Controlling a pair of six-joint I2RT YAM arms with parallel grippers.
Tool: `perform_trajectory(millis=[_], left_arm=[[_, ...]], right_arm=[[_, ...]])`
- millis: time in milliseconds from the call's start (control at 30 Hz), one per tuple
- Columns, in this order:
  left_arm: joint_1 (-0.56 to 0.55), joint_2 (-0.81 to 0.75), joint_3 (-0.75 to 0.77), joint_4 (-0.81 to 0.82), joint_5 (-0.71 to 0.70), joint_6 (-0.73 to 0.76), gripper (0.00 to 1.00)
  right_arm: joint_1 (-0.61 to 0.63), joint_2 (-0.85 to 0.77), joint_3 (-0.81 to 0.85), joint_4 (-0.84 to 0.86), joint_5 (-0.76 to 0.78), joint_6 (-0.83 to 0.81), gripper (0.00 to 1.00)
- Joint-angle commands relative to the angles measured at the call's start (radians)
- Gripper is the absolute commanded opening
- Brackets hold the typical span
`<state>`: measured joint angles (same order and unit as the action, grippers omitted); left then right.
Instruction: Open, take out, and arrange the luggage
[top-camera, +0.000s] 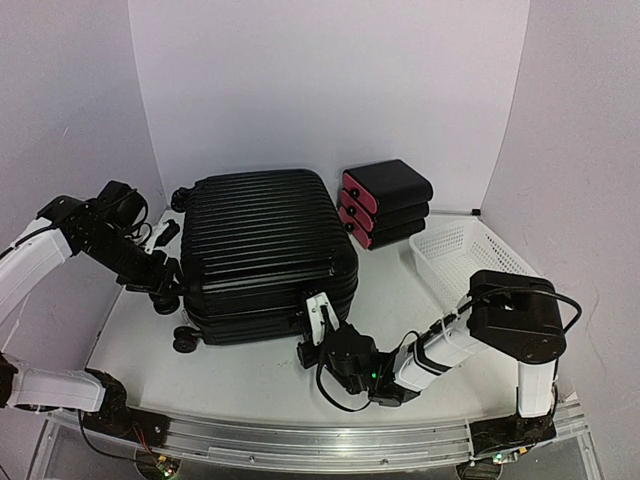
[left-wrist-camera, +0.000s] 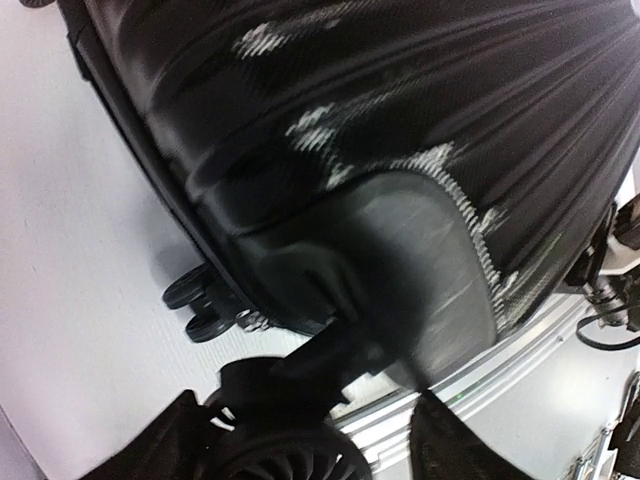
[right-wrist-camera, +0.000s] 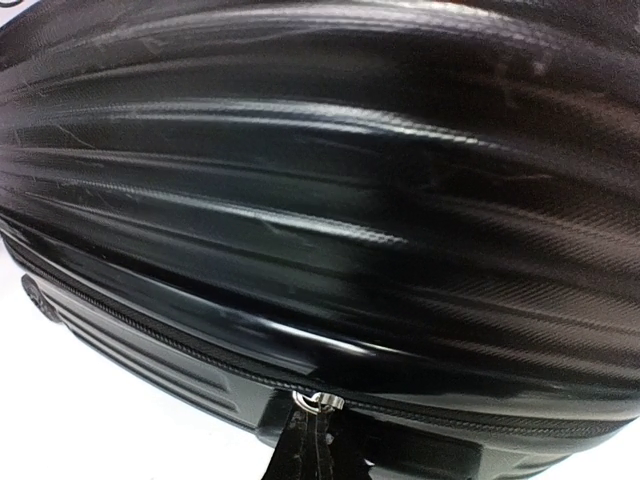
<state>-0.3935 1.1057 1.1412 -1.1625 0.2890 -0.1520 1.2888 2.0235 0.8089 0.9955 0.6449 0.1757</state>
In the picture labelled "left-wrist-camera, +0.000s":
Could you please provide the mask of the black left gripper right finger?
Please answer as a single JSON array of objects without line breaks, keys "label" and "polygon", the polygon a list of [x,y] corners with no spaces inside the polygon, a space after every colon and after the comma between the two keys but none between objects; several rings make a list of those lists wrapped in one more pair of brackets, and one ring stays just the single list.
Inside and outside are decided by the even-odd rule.
[{"label": "black left gripper right finger", "polygon": [[409,450],[417,480],[532,479],[492,450],[430,390],[415,404]]}]

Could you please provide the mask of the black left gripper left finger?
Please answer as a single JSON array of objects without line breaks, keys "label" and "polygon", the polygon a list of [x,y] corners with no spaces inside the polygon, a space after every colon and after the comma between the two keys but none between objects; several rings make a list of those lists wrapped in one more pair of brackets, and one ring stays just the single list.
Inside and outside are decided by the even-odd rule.
[{"label": "black left gripper left finger", "polygon": [[90,471],[89,477],[193,479],[209,427],[195,393],[185,390],[124,449]]}]

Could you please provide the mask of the black ribbed hard-shell suitcase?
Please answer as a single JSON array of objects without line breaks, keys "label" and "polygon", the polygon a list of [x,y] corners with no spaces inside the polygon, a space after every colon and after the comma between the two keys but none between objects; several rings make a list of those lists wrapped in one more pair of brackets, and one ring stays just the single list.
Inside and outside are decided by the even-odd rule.
[{"label": "black ribbed hard-shell suitcase", "polygon": [[639,148],[630,2],[58,7],[202,256],[163,295],[190,340],[306,337],[221,369],[193,479],[368,479],[330,419],[350,383],[384,372],[420,397],[583,294],[565,278]]}]

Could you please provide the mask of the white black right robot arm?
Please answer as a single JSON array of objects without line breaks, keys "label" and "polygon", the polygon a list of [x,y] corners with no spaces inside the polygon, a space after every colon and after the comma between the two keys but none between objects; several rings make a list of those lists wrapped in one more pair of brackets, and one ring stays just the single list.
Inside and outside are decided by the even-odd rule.
[{"label": "white black right robot arm", "polygon": [[639,333],[639,198],[622,207],[612,205],[597,227],[589,246],[565,278],[579,288],[594,313],[578,321],[576,337],[596,350],[614,352],[635,348],[637,337],[617,344],[589,338],[583,329],[623,327]]}]

